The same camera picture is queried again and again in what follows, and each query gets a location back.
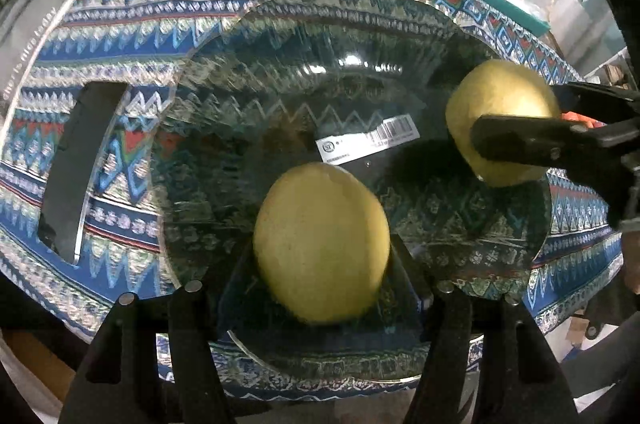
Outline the clear glass bowl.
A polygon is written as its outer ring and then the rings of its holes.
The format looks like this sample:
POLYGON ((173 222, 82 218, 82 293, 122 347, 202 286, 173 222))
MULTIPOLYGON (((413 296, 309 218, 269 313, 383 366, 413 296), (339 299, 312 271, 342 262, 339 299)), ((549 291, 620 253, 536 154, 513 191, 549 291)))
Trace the clear glass bowl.
POLYGON ((445 115, 498 60, 410 0, 269 0, 190 53, 151 185, 171 274, 209 287, 224 384, 269 397, 411 382, 436 285, 525 293, 547 178, 487 185, 445 115))

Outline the patterned blue tablecloth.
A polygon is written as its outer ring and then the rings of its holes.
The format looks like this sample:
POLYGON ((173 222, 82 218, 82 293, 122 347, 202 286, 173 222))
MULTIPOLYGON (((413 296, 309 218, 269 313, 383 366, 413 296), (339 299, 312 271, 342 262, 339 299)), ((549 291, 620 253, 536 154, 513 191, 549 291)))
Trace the patterned blue tablecloth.
MULTIPOLYGON (((183 58, 228 29, 260 0, 69 0, 43 18, 28 42, 20 84, 1 138, 1 271, 39 305, 90 342, 126 291, 142 299, 174 287, 160 257, 157 209, 148 181, 150 134, 171 103, 183 58), (39 241, 42 197, 64 124, 81 88, 93 81, 131 88, 98 158, 88 214, 79 226, 77 265, 39 241)), ((420 0, 495 48, 540 71, 550 83, 580 80, 546 44, 481 0, 420 0)), ((623 264, 620 234, 605 226, 606 207, 563 172, 550 172, 551 235, 536 259, 525 306, 544 333, 608 285, 623 264)), ((234 344, 212 346, 222 384, 254 400, 331 400, 416 385, 426 346, 310 359, 303 378, 259 366, 234 344)))

